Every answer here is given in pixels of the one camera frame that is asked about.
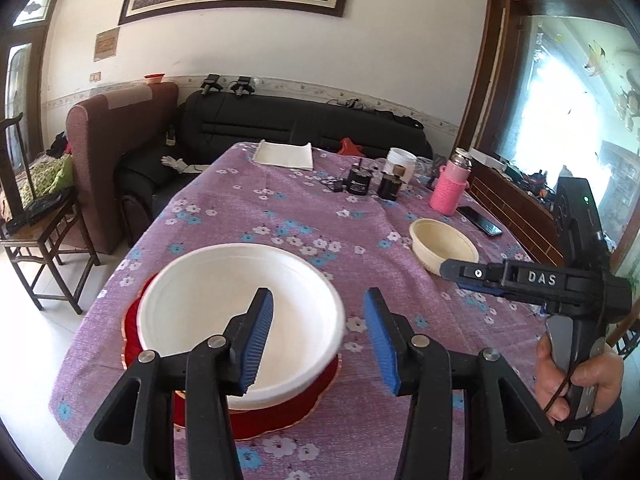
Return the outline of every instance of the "tablecloth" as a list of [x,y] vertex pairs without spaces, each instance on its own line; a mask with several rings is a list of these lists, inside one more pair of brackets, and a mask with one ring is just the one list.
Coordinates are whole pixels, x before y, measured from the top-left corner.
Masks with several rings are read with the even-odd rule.
[[[459,290],[427,273],[411,250],[409,225],[435,218],[469,237],[482,262],[527,259],[492,215],[464,196],[463,202],[502,228],[501,237],[488,238],[457,213],[448,218],[431,210],[430,192],[416,179],[397,202],[373,193],[333,193],[319,180],[343,174],[355,158],[314,149],[313,171],[288,170],[252,162],[255,148],[234,145],[176,194],[86,314],[49,405],[73,442],[123,373],[122,317],[145,281],[181,254],[228,242],[267,244],[304,258],[332,281],[347,318],[340,374],[316,409],[292,428],[237,443],[248,480],[393,478],[409,399],[392,396],[380,379],[362,319],[364,291],[371,286],[416,332],[448,349],[475,354],[497,348],[532,388],[534,347],[544,332],[539,310]],[[462,395],[454,394],[453,403],[452,478],[460,478]],[[176,430],[179,479],[187,478],[185,453],[184,431]]]

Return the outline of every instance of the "green fabric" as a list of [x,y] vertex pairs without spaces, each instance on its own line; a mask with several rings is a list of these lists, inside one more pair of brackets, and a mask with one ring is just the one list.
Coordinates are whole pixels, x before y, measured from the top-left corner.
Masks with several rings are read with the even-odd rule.
[[[31,179],[37,196],[72,186],[74,178],[71,155],[63,155],[61,158],[51,158],[34,164],[31,168]],[[26,179],[20,185],[20,197],[23,206],[27,206],[33,201],[31,188]]]

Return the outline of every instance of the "pink knitted bottle cover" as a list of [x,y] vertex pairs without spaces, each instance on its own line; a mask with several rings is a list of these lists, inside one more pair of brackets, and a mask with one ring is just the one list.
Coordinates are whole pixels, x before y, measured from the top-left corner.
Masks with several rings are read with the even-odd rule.
[[445,173],[440,175],[429,205],[445,216],[451,216],[458,207],[460,196],[468,187],[468,182],[454,182]]

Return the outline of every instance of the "sofa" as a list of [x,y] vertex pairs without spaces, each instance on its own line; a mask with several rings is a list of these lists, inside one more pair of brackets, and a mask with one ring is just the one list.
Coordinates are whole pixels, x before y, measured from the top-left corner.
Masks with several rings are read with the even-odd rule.
[[[122,234],[133,244],[174,194],[196,175],[163,166],[165,155],[211,164],[236,142],[304,145],[338,152],[349,137],[369,158],[398,147],[432,158],[420,123],[390,112],[366,112],[292,98],[197,91],[176,106],[172,82],[94,96],[72,108],[67,135],[88,228],[101,252]],[[168,146],[167,130],[175,131]]]

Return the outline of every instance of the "black leather sofa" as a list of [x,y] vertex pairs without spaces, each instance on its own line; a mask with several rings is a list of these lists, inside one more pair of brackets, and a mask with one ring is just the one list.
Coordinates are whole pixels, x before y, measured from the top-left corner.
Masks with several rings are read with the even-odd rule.
[[433,156],[422,125],[411,118],[283,97],[239,99],[228,92],[207,96],[194,92],[177,108],[172,122],[175,146],[167,146],[162,134],[127,153],[116,167],[116,190],[122,197],[130,242],[196,177],[163,166],[164,155],[183,158],[188,164],[211,164],[236,142],[261,139],[298,145],[311,142],[338,152],[340,141],[349,137],[369,158],[384,157],[394,146]]

